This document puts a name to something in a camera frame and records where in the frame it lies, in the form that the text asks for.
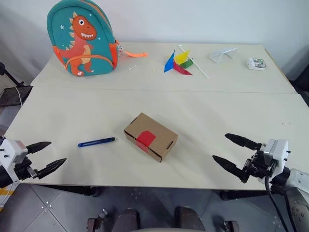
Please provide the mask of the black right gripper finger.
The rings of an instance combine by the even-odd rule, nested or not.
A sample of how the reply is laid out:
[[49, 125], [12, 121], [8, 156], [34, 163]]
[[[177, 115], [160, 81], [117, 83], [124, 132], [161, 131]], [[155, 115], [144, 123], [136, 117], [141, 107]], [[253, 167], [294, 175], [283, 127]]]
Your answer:
[[243, 136], [231, 134], [231, 133], [226, 133], [225, 137], [232, 141], [233, 143], [241, 146], [241, 147], [246, 147], [250, 150], [259, 150], [262, 146], [261, 143], [256, 143], [250, 139], [247, 139]]
[[248, 181], [249, 175], [244, 170], [239, 169], [234, 163], [216, 155], [213, 155], [212, 157], [227, 172], [238, 177], [241, 182], [246, 183]]

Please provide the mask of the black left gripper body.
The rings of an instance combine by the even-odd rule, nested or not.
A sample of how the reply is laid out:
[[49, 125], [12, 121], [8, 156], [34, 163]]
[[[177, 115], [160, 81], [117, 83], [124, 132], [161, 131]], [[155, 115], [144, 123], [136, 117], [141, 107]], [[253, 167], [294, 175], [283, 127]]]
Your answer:
[[18, 180], [25, 180], [28, 178], [38, 178], [39, 172], [31, 168], [32, 162], [28, 157], [25, 157], [20, 164], [16, 164], [14, 167], [14, 172]]

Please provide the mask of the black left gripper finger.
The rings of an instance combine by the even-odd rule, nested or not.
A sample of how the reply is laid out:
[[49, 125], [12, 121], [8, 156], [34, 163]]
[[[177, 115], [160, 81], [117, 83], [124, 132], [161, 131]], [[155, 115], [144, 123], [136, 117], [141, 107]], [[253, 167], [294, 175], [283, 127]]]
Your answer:
[[45, 168], [37, 171], [37, 178], [42, 179], [42, 178], [46, 177], [47, 175], [53, 173], [61, 165], [63, 165], [66, 160], [67, 160], [66, 158], [62, 158], [62, 159], [58, 159], [58, 160], [48, 164]]
[[31, 144], [26, 146], [28, 154], [34, 154], [42, 149], [44, 149], [45, 147], [49, 146], [51, 144], [51, 142], [48, 141], [44, 141], [44, 142], [38, 142], [35, 144]]

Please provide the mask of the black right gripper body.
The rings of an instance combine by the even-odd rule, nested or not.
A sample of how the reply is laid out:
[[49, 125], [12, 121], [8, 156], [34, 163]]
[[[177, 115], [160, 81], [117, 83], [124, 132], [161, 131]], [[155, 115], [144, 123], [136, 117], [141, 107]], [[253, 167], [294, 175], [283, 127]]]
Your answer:
[[243, 171], [245, 172], [243, 179], [249, 179], [250, 176], [260, 179], [266, 176], [273, 176], [276, 168], [276, 160], [264, 151], [265, 148], [265, 144], [259, 144], [256, 153], [250, 159], [246, 160], [243, 167]]

